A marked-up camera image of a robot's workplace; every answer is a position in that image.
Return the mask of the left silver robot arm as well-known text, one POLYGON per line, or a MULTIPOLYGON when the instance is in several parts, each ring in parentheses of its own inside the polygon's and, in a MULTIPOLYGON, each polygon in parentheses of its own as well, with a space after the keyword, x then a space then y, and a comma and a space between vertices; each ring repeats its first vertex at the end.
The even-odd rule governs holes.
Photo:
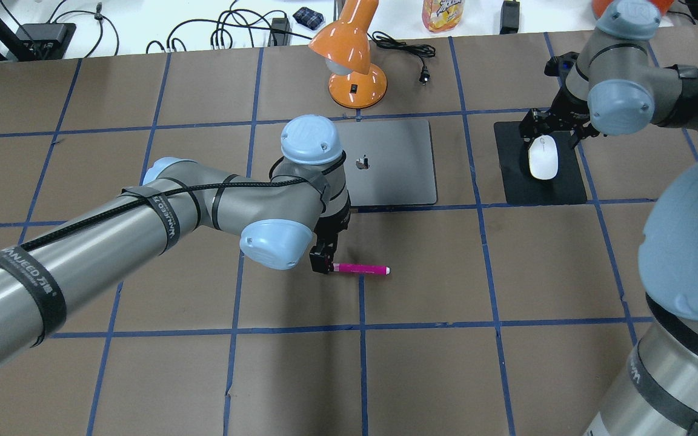
POLYGON ((347 158, 337 125, 299 116, 281 133, 268 182, 195 160, 156 160, 141 186, 48 234, 0 250, 0 367, 62 328, 70 315, 200 226, 240 237, 271 269, 294 268, 319 227, 344 229, 347 158))

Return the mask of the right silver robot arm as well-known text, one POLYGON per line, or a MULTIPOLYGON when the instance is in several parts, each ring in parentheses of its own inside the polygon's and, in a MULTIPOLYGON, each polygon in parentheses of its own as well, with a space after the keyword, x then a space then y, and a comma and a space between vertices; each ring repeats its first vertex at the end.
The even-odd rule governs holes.
MULTIPOLYGON (((562 78, 547 111, 520 124, 532 176, 557 166, 555 131, 572 144, 636 133, 649 124, 698 131, 698 67, 649 64, 661 12, 648 1, 612 1, 582 51, 553 57, 562 78)), ((657 199, 643 227, 638 271, 653 322, 613 381, 585 435, 698 435, 698 163, 657 199)))

